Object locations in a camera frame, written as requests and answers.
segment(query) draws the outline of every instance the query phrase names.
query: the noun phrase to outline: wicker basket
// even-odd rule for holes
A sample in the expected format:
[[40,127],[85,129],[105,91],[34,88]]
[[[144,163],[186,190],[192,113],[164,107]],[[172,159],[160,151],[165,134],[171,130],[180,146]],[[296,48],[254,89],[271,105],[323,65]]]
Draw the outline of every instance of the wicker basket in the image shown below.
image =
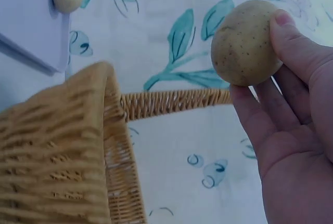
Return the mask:
[[218,89],[121,95],[94,64],[0,114],[0,222],[147,223],[127,121],[230,103]]

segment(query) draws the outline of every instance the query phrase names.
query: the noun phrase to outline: yellow potato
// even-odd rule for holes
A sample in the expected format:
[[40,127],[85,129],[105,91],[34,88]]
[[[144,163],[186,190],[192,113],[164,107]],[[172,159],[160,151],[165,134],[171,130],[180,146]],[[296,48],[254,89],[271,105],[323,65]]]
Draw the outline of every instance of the yellow potato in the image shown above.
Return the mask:
[[270,41],[270,18],[278,8],[266,1],[247,1],[225,17],[216,31],[211,58],[217,74],[238,85],[257,85],[282,65]]

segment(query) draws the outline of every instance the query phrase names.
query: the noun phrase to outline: finger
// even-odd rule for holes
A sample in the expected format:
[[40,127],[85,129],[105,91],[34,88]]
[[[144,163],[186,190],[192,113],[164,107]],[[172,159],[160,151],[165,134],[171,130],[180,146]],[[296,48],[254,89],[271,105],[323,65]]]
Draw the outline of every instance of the finger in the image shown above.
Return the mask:
[[289,131],[300,126],[300,122],[287,101],[270,78],[254,87],[263,109],[271,117],[278,130]]
[[303,82],[285,65],[275,73],[274,79],[299,122],[310,125],[310,95]]
[[276,126],[248,87],[232,85],[230,94],[240,123],[257,152],[260,145],[277,131]]
[[302,35],[284,10],[277,10],[271,18],[270,32],[278,57],[307,84],[316,71],[333,62],[333,48],[318,45]]

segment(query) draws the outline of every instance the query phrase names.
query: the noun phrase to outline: tablecloth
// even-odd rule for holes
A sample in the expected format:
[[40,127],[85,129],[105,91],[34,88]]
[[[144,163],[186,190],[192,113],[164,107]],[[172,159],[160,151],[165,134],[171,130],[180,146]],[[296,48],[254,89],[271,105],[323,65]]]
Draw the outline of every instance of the tablecloth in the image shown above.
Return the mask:
[[[45,75],[0,55],[4,109],[107,60],[123,93],[227,88],[212,69],[212,36],[247,0],[84,0],[72,14],[66,74]],[[331,0],[267,0],[289,11],[301,32],[333,45]],[[232,106],[131,122],[148,222],[266,223],[257,161]]]

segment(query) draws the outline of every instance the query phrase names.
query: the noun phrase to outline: fingernail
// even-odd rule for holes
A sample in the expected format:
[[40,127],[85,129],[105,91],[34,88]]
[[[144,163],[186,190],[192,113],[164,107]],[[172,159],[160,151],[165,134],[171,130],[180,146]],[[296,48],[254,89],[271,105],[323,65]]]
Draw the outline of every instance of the fingernail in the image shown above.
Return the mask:
[[292,16],[282,9],[279,9],[275,13],[275,20],[276,23],[281,27],[284,25],[296,25]]

